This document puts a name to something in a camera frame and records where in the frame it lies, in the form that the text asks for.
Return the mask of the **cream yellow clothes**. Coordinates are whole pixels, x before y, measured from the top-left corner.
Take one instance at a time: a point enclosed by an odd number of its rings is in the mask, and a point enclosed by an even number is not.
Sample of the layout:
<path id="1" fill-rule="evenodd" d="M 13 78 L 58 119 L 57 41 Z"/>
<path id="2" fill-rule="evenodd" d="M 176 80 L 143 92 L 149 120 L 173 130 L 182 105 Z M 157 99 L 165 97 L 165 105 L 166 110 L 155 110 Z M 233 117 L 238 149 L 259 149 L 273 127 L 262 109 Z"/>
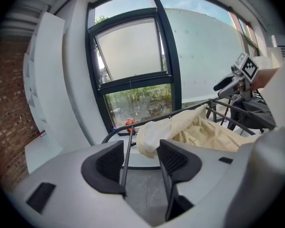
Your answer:
<path id="1" fill-rule="evenodd" d="M 244 137 L 206 118 L 206 105 L 184 110 L 172 118 L 150 121 L 140 126 L 136 136 L 138 152 L 147 158 L 157 156 L 160 140 L 174 140 L 191 146 L 237 152 L 246 143 L 253 143 L 260 135 Z"/>

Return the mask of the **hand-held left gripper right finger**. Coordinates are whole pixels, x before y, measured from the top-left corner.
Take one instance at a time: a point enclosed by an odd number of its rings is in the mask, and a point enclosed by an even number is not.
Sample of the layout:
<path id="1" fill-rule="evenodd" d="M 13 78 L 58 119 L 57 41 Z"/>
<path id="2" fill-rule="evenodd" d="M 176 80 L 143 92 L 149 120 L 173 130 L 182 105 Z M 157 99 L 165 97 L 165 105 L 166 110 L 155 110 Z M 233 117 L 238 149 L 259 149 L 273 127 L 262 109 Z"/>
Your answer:
<path id="1" fill-rule="evenodd" d="M 237 152 L 160 140 L 157 154 L 169 192 L 167 222 L 226 222 L 243 180 L 251 144 Z"/>

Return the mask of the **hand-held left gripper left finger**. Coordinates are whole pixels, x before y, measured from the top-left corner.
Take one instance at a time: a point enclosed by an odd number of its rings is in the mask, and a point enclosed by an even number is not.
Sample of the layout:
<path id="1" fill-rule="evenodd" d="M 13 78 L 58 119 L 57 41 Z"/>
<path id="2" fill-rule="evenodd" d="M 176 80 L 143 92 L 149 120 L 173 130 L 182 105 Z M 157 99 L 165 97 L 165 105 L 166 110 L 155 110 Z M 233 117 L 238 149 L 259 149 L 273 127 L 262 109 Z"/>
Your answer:
<path id="1" fill-rule="evenodd" d="M 123 162 L 123 141 L 56 156 L 19 183 L 14 206 L 34 228 L 150 228 L 124 199 Z"/>

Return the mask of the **grey metal drying rack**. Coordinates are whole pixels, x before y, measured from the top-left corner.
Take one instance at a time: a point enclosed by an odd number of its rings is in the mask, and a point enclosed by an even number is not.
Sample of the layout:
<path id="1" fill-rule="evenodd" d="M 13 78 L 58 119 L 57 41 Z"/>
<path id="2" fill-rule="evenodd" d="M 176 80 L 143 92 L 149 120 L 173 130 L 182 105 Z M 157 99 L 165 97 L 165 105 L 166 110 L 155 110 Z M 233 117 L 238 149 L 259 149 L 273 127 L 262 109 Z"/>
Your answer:
<path id="1" fill-rule="evenodd" d="M 236 111 L 243 112 L 244 114 L 247 114 L 247 112 L 243 111 L 240 108 L 233 107 L 231 105 L 231 101 L 233 100 L 233 96 L 225 97 L 225 98 L 215 98 L 215 99 L 207 99 L 204 101 L 201 101 L 197 104 L 190 105 L 186 108 L 171 112 L 169 114 L 164 114 L 161 116 L 157 116 L 151 121 L 157 122 L 159 120 L 163 119 L 171 119 L 173 116 L 185 111 L 185 110 L 195 110 L 198 107 L 202 105 L 206 105 L 206 117 L 209 118 L 210 115 L 212 115 L 211 121 L 214 123 L 220 122 L 221 125 L 224 124 L 224 121 L 227 120 L 228 126 L 227 128 L 230 130 L 234 130 L 236 126 L 241 128 L 243 131 L 247 132 L 250 135 L 254 135 L 255 133 L 252 131 L 253 129 L 248 129 L 245 126 L 239 124 L 238 122 L 234 121 L 230 118 L 230 109 L 233 108 Z M 135 152 L 131 152 L 131 149 L 133 146 L 136 146 L 136 141 L 132 141 L 132 138 L 134 135 L 137 134 L 137 132 L 134 132 L 134 129 L 139 130 L 139 127 L 150 122 L 150 120 L 142 121 L 139 123 L 132 123 L 130 125 L 124 125 L 120 128 L 117 128 L 115 131 L 112 131 L 109 133 L 105 139 L 103 140 L 103 143 L 109 142 L 109 140 L 116 134 L 119 134 L 123 130 L 130 129 L 129 133 L 122 133 L 122 136 L 128 136 L 128 139 L 124 141 L 126 146 L 124 147 L 124 162 L 122 164 L 122 168 L 126 166 L 128 170 L 159 170 L 160 167 L 160 161 L 158 158 L 155 158 L 151 161 L 143 160 L 142 156 L 138 153 L 138 149 L 135 149 Z"/>

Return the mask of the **white bookshelf with drawers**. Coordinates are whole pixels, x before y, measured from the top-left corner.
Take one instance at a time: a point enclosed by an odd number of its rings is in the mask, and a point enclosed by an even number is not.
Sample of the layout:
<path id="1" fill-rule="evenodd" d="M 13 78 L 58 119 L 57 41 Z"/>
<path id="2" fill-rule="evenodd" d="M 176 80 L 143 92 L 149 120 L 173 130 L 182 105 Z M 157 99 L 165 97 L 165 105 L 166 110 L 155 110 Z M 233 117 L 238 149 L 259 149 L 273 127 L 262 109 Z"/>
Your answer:
<path id="1" fill-rule="evenodd" d="M 38 136 L 25 146 L 27 169 L 32 174 L 41 165 L 62 151 L 51 126 L 55 101 L 53 60 L 50 47 L 56 40 L 57 32 L 63 24 L 54 15 L 45 12 L 39 19 L 37 28 L 30 39 L 23 59 L 23 80 L 26 100 Z M 39 132 L 46 130 L 43 137 Z"/>

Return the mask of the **person's right forearm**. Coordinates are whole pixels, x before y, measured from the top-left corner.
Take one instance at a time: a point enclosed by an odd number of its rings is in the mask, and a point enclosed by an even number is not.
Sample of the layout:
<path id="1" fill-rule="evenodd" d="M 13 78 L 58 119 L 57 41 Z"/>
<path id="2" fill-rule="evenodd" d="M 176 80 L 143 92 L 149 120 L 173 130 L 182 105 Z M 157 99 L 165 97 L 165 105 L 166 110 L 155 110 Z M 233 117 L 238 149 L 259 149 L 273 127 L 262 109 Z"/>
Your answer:
<path id="1" fill-rule="evenodd" d="M 264 88 L 278 69 L 279 68 L 260 69 L 252 82 L 252 90 L 256 91 L 260 88 Z"/>

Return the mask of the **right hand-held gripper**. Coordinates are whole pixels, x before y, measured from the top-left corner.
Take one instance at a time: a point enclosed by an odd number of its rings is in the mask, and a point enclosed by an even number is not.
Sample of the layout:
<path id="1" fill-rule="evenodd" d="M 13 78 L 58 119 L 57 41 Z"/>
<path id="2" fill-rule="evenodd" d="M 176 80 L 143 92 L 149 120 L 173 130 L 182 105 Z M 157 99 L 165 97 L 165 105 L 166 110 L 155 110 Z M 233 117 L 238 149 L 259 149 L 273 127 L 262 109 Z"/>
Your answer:
<path id="1" fill-rule="evenodd" d="M 218 97 L 228 97 L 234 93 L 239 93 L 244 101 L 249 101 L 253 97 L 252 83 L 259 71 L 259 67 L 246 53 L 241 53 L 234 65 L 231 66 L 233 76 L 225 76 L 213 90 L 218 91 Z"/>

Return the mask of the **black framed window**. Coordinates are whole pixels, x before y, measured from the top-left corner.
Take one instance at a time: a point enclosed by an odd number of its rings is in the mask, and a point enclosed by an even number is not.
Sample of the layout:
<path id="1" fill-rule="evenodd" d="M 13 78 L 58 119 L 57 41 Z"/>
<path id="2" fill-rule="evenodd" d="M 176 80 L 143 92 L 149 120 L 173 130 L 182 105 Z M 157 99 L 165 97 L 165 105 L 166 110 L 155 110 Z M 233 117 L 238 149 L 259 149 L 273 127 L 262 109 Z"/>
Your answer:
<path id="1" fill-rule="evenodd" d="M 96 0 L 85 50 L 105 129 L 216 97 L 242 52 L 259 55 L 249 22 L 217 0 Z"/>

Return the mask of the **dark grey garment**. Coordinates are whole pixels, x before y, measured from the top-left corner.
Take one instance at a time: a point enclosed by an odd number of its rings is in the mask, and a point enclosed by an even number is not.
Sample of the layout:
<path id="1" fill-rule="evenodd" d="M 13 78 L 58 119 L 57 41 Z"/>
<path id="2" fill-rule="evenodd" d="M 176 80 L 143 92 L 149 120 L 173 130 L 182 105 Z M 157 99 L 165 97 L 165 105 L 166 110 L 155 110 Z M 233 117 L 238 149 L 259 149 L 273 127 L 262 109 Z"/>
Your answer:
<path id="1" fill-rule="evenodd" d="M 231 105 L 247 112 L 244 114 L 231 108 L 230 118 L 248 129 L 273 130 L 276 127 L 268 106 L 259 97 L 253 96 L 249 101 L 245 101 L 242 96 L 234 95 Z"/>

